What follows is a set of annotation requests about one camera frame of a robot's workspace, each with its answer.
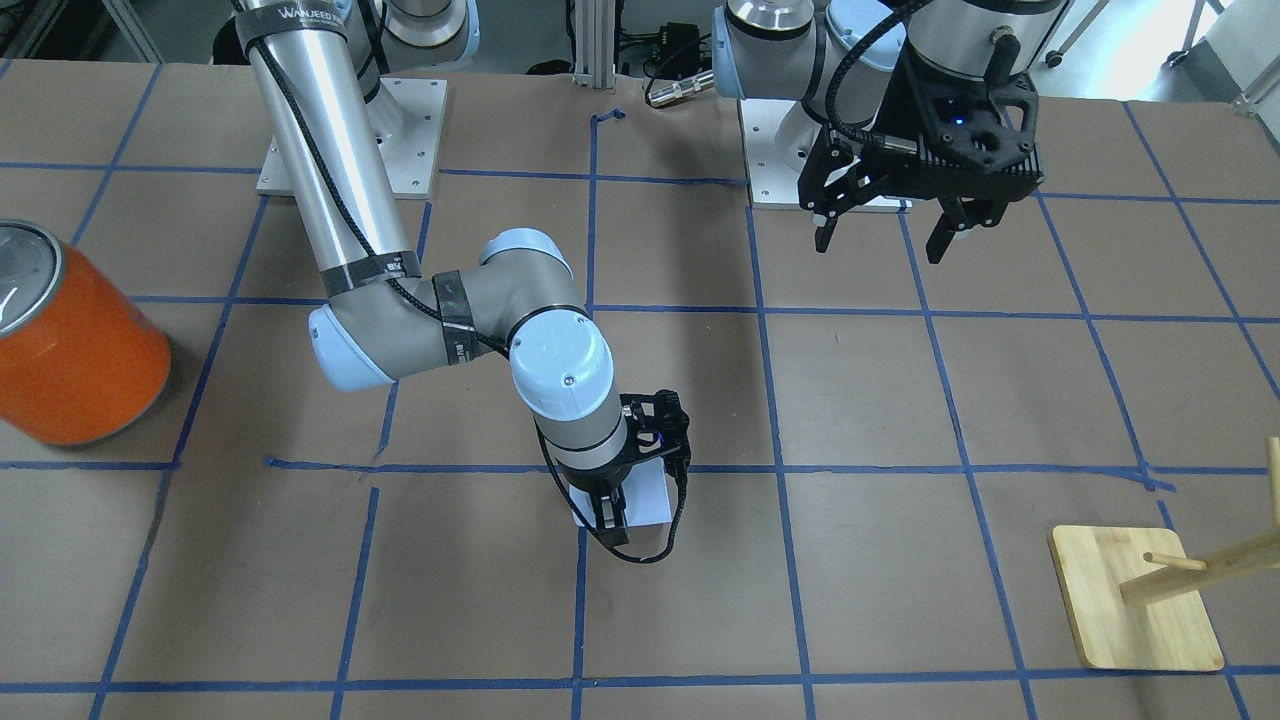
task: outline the wooden stand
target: wooden stand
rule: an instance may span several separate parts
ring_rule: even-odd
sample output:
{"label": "wooden stand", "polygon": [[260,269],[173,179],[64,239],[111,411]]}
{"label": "wooden stand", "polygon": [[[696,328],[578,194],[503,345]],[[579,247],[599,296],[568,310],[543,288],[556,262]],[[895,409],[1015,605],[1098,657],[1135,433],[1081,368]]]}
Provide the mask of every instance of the wooden stand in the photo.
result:
{"label": "wooden stand", "polygon": [[[1222,669],[1199,588],[1280,566],[1280,439],[1267,441],[1274,529],[1187,557],[1164,528],[1059,525],[1050,546],[1075,648],[1087,667]],[[1164,568],[1151,571],[1151,565]]]}

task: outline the wooden base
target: wooden base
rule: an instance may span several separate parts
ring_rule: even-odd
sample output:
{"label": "wooden base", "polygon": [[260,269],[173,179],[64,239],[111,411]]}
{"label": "wooden base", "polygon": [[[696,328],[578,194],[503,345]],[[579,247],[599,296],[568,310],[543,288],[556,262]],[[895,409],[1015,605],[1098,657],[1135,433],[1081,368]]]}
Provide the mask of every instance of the wooden base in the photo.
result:
{"label": "wooden base", "polygon": [[1178,533],[1164,528],[1059,525],[1050,539],[1062,601],[1087,667],[1102,670],[1222,669],[1199,592],[1126,605],[1120,583],[1153,570],[1143,552],[1187,557]]}

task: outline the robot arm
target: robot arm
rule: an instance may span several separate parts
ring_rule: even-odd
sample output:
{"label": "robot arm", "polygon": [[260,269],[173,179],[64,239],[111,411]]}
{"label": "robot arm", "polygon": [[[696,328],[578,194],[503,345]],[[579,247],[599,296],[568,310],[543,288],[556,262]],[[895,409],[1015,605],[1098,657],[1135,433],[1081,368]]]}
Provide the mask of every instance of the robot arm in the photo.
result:
{"label": "robot arm", "polygon": [[841,214],[877,196],[936,197],[925,250],[938,263],[1043,182],[1027,69],[1069,6],[831,0],[815,14],[810,0],[731,0],[716,15],[716,86],[799,100],[815,120],[799,196],[819,252]]}
{"label": "robot arm", "polygon": [[611,550],[625,543],[623,480],[632,466],[662,457],[684,493],[689,418],[676,393],[617,395],[608,343],[584,313],[568,264],[538,231],[507,231],[484,247],[477,268],[424,278],[338,8],[244,6],[237,28],[329,295],[308,328],[325,375],[357,391],[489,350],[507,355],[548,462],[591,500],[595,518],[584,524]]}

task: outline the orange can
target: orange can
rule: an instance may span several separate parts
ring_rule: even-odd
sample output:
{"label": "orange can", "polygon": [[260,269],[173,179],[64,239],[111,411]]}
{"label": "orange can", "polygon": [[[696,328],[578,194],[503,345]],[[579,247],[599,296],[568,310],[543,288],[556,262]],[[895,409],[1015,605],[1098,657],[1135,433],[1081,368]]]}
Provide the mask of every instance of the orange can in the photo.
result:
{"label": "orange can", "polygon": [[74,247],[0,219],[0,419],[50,445],[104,438],[169,379],[169,340]]}

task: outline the velcro strap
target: velcro strap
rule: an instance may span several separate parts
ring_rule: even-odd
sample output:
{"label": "velcro strap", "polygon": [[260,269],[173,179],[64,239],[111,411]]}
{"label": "velcro strap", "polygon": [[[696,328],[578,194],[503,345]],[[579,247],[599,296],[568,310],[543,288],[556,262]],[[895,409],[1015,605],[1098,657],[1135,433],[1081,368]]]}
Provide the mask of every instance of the velcro strap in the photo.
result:
{"label": "velcro strap", "polygon": [[293,29],[326,29],[347,37],[338,9],[321,0],[287,0],[236,15],[236,35],[246,54],[253,41]]}
{"label": "velcro strap", "polygon": [[378,281],[420,277],[422,277],[422,266],[417,261],[417,255],[407,250],[361,258],[320,273],[320,279],[324,282],[324,290],[329,297]]}
{"label": "velcro strap", "polygon": [[449,365],[461,365],[475,359],[479,351],[475,318],[471,316],[471,302],[462,287],[462,274],[458,270],[439,273],[431,278],[435,286],[435,305],[440,310],[440,324],[444,325],[444,348]]}

